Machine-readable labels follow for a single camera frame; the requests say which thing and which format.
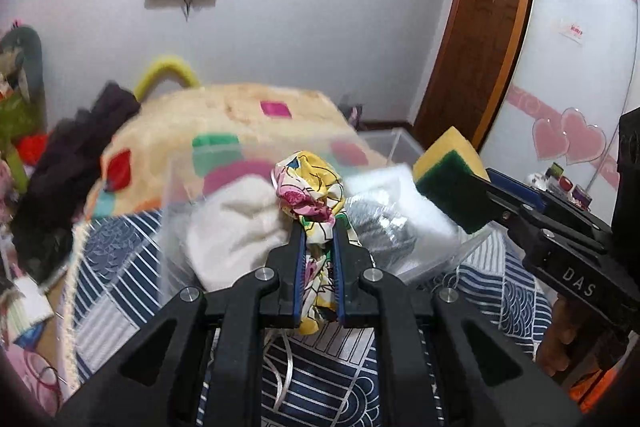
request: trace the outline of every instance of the hand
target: hand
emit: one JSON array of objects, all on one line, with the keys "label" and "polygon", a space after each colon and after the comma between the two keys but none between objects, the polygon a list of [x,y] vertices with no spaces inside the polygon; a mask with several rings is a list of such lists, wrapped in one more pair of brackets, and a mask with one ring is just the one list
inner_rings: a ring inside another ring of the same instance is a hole
[{"label": "hand", "polygon": [[566,348],[574,341],[587,316],[588,311],[580,303],[558,296],[551,312],[551,325],[546,328],[536,352],[536,363],[550,377],[569,366]]}]

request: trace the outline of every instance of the triangular cutout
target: triangular cutout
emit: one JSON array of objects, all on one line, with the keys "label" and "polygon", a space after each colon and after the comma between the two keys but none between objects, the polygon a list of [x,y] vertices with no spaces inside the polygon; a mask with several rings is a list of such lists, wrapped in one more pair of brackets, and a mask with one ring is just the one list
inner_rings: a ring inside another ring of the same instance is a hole
[{"label": "triangular cutout", "polygon": [[164,362],[169,342],[171,342],[171,337],[174,335],[176,324],[176,320],[163,323],[127,359],[120,368],[120,374],[147,387],[155,384],[160,374],[160,368]]},{"label": "triangular cutout", "polygon": [[462,328],[487,386],[495,387],[522,374],[520,366],[475,323],[465,321]]}]

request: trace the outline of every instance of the red lid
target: red lid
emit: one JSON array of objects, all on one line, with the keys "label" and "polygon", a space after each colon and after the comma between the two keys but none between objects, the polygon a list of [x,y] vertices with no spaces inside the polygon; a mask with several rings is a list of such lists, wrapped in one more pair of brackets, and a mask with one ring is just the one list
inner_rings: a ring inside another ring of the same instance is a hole
[{"label": "red lid", "polygon": [[572,182],[570,182],[564,176],[560,176],[560,179],[558,180],[558,184],[560,185],[560,188],[562,188],[562,190],[564,190],[565,192],[569,192],[569,190],[571,190],[571,187],[574,186],[574,184],[572,184]]}]

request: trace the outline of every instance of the pink square patch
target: pink square patch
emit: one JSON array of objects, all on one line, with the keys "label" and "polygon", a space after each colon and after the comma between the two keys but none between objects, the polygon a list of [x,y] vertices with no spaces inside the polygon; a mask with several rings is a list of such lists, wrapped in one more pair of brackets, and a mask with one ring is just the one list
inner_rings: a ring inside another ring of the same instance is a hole
[{"label": "pink square patch", "polygon": [[260,102],[262,112],[267,116],[281,116],[283,118],[291,118],[291,112],[289,107],[284,102],[270,102],[268,100],[262,100]]}]

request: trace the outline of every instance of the crumpled colorful cloth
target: crumpled colorful cloth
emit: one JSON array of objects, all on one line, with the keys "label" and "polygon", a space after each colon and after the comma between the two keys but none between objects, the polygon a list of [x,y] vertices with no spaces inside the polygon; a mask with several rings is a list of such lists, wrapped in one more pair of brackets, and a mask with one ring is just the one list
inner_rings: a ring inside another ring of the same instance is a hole
[{"label": "crumpled colorful cloth", "polygon": [[306,233],[305,292],[298,331],[312,335],[324,322],[337,318],[330,243],[335,220],[345,220],[350,243],[360,246],[360,242],[342,211],[340,175],[329,163],[299,151],[277,163],[273,174],[281,209],[297,219]]}]

